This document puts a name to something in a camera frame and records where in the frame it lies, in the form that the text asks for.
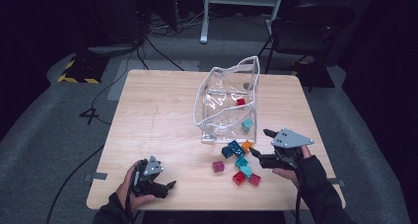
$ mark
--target hand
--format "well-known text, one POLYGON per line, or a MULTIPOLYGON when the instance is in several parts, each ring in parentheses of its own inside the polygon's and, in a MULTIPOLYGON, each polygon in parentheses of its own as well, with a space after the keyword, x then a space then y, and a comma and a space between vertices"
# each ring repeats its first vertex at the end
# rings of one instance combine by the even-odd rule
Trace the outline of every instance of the hand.
MULTIPOLYGON (((135 170, 135 166, 136 166, 136 163, 128 170, 125 176, 125 180, 123 181, 122 184, 120 184, 120 186, 116 190, 117 197, 119 197, 119 201, 122 204, 123 209, 125 209, 126 195, 128 193, 130 180, 132 177, 132 173, 135 170)), ((130 193, 131 210, 129 211, 132 212, 132 210, 137 209, 142 204, 150 202, 154 199, 156 198, 151 194, 135 196, 135 194, 130 193)))
MULTIPOLYGON (((309 158, 309 157, 311 157, 311 156, 312 156, 312 155, 311 155, 311 151, 310 151, 310 149, 309 149, 307 146, 302 146, 301 148, 302 148, 302 153, 304 154, 304 159, 307 159, 307 158, 309 158)), ((295 174, 295 172, 294 172, 294 171, 291 171, 291 170, 284 170, 284 169, 281 169, 281 168, 274 168, 274 169, 272 170, 272 172, 273 172, 274 174, 279 175, 279 176, 280 176, 280 177, 282 177, 282 178, 285 178, 285 179, 287 179, 287 180, 292 181, 292 182, 293 182, 293 184, 294 184, 296 187, 299 187, 299 181, 298 181, 298 178, 296 177, 296 174, 295 174)))

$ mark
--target black cable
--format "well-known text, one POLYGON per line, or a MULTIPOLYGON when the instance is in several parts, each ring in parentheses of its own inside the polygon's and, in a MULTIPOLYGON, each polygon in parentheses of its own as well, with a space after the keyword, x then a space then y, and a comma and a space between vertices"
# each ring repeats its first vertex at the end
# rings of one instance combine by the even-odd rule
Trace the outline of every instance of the black cable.
POLYGON ((298 188, 298 194, 296 195, 296 211, 295 211, 295 223, 301 223, 301 189, 298 188))
POLYGON ((73 175, 85 164, 87 163, 92 157, 94 157, 97 153, 99 153, 103 148, 105 147, 105 145, 102 145, 98 150, 96 150, 94 153, 92 153, 92 155, 90 155, 87 159, 85 159, 76 169, 74 169, 74 171, 70 174, 70 176, 67 177, 67 179, 65 180, 65 182, 62 184, 61 188, 59 189, 58 193, 56 194, 55 198, 52 201, 52 204, 49 208, 49 212, 48 212, 48 216, 46 217, 46 224, 49 223, 49 220, 51 218, 52 215, 52 210, 53 207, 55 206, 56 201, 58 200, 58 196, 59 194, 61 194, 62 190, 64 189, 65 185, 67 185, 68 181, 70 181, 71 177, 73 177, 73 175))
POLYGON ((141 56, 139 56, 138 48, 136 48, 136 54, 138 55, 138 58, 139 58, 139 60, 141 60, 142 64, 144 64, 144 67, 146 69, 150 69, 150 68, 148 68, 148 65, 145 63, 145 57, 144 57, 144 60, 142 60, 141 56))
POLYGON ((180 66, 178 66, 178 64, 174 63, 171 59, 169 59, 168 57, 166 57, 163 53, 161 53, 159 50, 156 49, 156 47, 151 43, 151 41, 148 39, 148 37, 145 37, 145 39, 148 41, 148 43, 153 46, 153 48, 159 52, 165 59, 167 59, 169 62, 171 62, 173 65, 175 65, 179 70, 184 71, 184 69, 182 69, 180 66))
POLYGON ((150 32, 149 34, 153 37, 174 37, 177 36, 181 33, 183 33, 185 30, 189 30, 191 28, 193 28, 196 25, 200 25, 203 24, 202 23, 192 23, 195 20, 201 19, 203 18, 203 12, 201 12, 198 15, 195 15, 194 17, 191 17, 189 19, 182 19, 182 21, 177 22, 177 27, 179 28, 179 30, 177 30, 175 33, 172 34, 173 29, 170 28, 167 24, 163 24, 160 25, 160 19, 158 20, 154 20, 153 23, 150 25, 150 32), (165 33, 155 33, 154 30, 158 30, 158 29, 165 29, 166 32, 165 33))
MULTIPOLYGON (((93 110, 94 108, 95 108, 95 101, 96 101, 96 99, 104 92, 104 91, 106 91, 108 88, 110 88, 112 85, 114 85, 117 81, 119 81, 121 78, 122 78, 122 76, 127 72, 127 70, 128 70, 128 65, 129 65, 129 60, 130 60, 130 58, 131 58, 131 56, 132 56, 132 53, 133 53, 133 51, 134 50, 131 50, 131 52, 130 52, 130 54, 129 54, 129 57, 128 57, 128 59, 126 60, 126 67, 125 67, 125 70, 123 71, 123 73, 114 81, 114 82, 112 82, 111 84, 109 84, 109 85, 107 85, 103 90, 101 90, 94 98, 93 98, 93 100, 92 100, 92 105, 91 105, 91 110, 93 110)), ((106 121, 103 121, 103 120, 101 120, 98 116, 96 116, 96 119, 98 119, 99 121, 101 121, 101 122, 103 122, 103 123, 106 123, 106 124, 111 124, 110 122, 106 122, 106 121)))
POLYGON ((144 53, 144 61, 145 61, 145 58, 147 57, 147 54, 145 53, 144 44, 142 44, 142 52, 144 53))
POLYGON ((125 198, 125 215, 128 217, 129 223, 133 224, 133 223, 135 223, 135 221, 133 219, 131 206, 130 206, 130 193, 131 193, 131 190, 129 188, 128 192, 126 194, 126 198, 125 198))
POLYGON ((89 9, 90 14, 92 15, 92 17, 95 19, 96 23, 99 25, 99 27, 102 29, 102 31, 104 32, 104 34, 110 38, 113 39, 114 41, 118 42, 118 43, 129 43, 132 44, 132 47, 130 48, 126 48, 126 49, 118 49, 118 50, 112 50, 112 51, 105 51, 105 52, 97 52, 97 51, 93 51, 90 50, 89 51, 91 53, 93 53, 95 56, 97 57, 114 57, 114 56, 119 56, 119 55, 123 55, 126 53, 131 52, 132 50, 134 50, 136 47, 138 47, 138 45, 140 45, 143 40, 144 40, 144 35, 146 35, 146 30, 147 30, 147 26, 145 23, 139 23, 140 25, 140 29, 142 30, 141 32, 141 36, 136 39, 136 40, 131 40, 128 37, 114 37, 112 36, 106 29, 105 27, 102 25, 102 23, 99 21, 99 19, 97 18, 95 12, 93 11, 93 8, 91 7, 91 5, 89 4, 89 2, 87 0, 83 0, 84 3, 86 4, 87 8, 89 9))

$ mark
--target red cube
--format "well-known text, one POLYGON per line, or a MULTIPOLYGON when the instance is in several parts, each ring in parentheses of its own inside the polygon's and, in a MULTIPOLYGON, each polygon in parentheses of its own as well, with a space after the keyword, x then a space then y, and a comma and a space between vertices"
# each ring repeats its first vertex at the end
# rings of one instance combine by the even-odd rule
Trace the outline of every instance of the red cube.
POLYGON ((242 172, 238 172, 233 176, 233 181, 240 186, 245 181, 245 175, 242 172))
POLYGON ((225 166, 222 161, 212 163, 212 167, 215 173, 223 172, 225 170, 225 166))
POLYGON ((256 174, 251 174, 251 176, 249 177, 249 183, 252 184, 255 187, 258 187, 258 184, 260 183, 261 177, 259 177, 256 174))
POLYGON ((237 99, 237 106, 242 106, 245 105, 245 100, 244 99, 237 99))

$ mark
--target white table leg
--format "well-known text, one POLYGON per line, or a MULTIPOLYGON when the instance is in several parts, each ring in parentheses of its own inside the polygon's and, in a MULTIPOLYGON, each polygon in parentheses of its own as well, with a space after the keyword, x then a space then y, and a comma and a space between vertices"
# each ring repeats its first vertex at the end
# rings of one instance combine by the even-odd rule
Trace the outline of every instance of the white table leg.
POLYGON ((202 33, 200 35, 200 43, 206 43, 208 41, 208 28, 209 28, 209 0, 205 0, 202 33))

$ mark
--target cube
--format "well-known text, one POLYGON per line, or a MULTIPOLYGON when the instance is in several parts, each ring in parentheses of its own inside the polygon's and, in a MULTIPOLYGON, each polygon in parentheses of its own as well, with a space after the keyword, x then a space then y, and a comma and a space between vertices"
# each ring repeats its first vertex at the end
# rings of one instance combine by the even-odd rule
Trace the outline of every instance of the cube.
POLYGON ((224 157, 226 159, 230 158, 232 155, 234 155, 234 151, 231 147, 226 146, 222 148, 222 155, 224 155, 224 157))
POLYGON ((249 152, 249 148, 252 147, 252 143, 250 141, 245 141, 243 143, 243 145, 241 146, 243 148, 243 150, 248 153, 249 152))
POLYGON ((243 150, 243 148, 241 148, 240 144, 238 144, 238 142, 236 140, 228 143, 228 147, 230 147, 231 150, 233 150, 233 152, 235 153, 235 155, 238 158, 245 155, 245 151, 243 150))
POLYGON ((261 177, 259 177, 256 174, 251 174, 251 176, 249 177, 249 183, 252 184, 255 187, 258 187, 258 184, 260 183, 261 177))
POLYGON ((225 170, 225 165, 222 161, 212 163, 212 167, 215 173, 223 172, 225 170))
POLYGON ((249 132, 251 129, 252 121, 251 119, 246 119, 243 121, 242 128, 245 132, 249 132))
POLYGON ((247 164, 248 164, 248 161, 244 157, 239 157, 239 159, 236 162, 236 166, 238 168, 246 167, 247 164))
POLYGON ((238 172, 233 176, 233 181, 240 186, 246 180, 245 175, 242 172, 238 172))
POLYGON ((245 100, 244 99, 237 99, 237 106, 242 106, 245 105, 245 100))
POLYGON ((251 177, 251 167, 240 167, 240 171, 245 175, 247 179, 251 177))

